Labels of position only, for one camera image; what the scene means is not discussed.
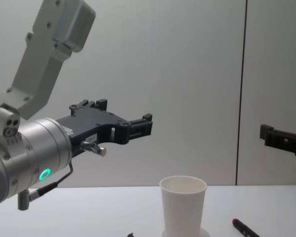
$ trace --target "paper cup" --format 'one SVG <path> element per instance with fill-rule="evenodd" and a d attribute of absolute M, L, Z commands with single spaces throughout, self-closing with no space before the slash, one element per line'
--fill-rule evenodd
<path fill-rule="evenodd" d="M 161 180 L 163 237 L 200 237 L 206 183 L 190 176 Z"/>

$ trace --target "cup rim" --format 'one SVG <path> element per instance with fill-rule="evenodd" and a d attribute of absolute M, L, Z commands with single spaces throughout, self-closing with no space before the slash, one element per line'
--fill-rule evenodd
<path fill-rule="evenodd" d="M 174 191 L 168 190 L 168 189 L 164 188 L 164 187 L 161 185 L 161 183 L 164 182 L 165 180 L 167 180 L 167 179 L 171 179 L 171 178 L 174 178 L 174 177 L 192 178 L 192 179 L 195 179 L 195 180 L 197 180 L 197 181 L 201 181 L 203 184 L 205 184 L 205 188 L 202 189 L 201 191 L 197 191 L 197 192 L 193 192 L 193 193 L 178 193 L 178 192 L 174 192 Z M 206 182 L 205 182 L 204 180 L 199 179 L 199 178 L 196 178 L 196 177 L 193 177 L 193 176 L 188 176 L 188 175 L 173 175 L 173 176 L 169 176 L 169 177 L 166 177 L 166 178 L 162 179 L 162 180 L 160 181 L 160 183 L 159 183 L 159 187 L 160 187 L 162 190 L 167 191 L 167 192 L 172 193 L 172 194 L 186 194 L 186 195 L 189 195 L 189 194 L 199 194 L 199 193 L 201 193 L 201 192 L 204 192 L 204 191 L 207 189 L 207 184 L 206 184 Z"/>

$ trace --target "marker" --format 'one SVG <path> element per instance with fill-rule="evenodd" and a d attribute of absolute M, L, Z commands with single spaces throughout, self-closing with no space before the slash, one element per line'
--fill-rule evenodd
<path fill-rule="evenodd" d="M 257 233 L 255 233 L 238 219 L 233 219 L 232 224 L 245 237 L 260 237 Z"/>

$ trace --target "white table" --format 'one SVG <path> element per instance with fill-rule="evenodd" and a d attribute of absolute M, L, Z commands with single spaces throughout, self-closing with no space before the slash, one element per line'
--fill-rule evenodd
<path fill-rule="evenodd" d="M 202 227 L 210 237 L 241 237 L 238 218 L 261 237 L 296 237 L 296 186 L 214 186 L 205 197 Z M 0 237 L 161 237 L 159 187 L 57 189 L 17 210 L 0 204 Z"/>

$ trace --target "silver cylindrical joint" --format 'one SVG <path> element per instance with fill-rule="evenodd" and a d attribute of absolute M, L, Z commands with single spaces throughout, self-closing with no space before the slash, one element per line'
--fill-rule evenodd
<path fill-rule="evenodd" d="M 67 133 L 52 119 L 24 123 L 19 132 L 22 142 L 17 147 L 20 150 L 21 145 L 23 152 L 4 161 L 10 184 L 8 198 L 65 168 L 72 158 Z M 17 153 L 12 145 L 10 148 L 11 154 Z"/>

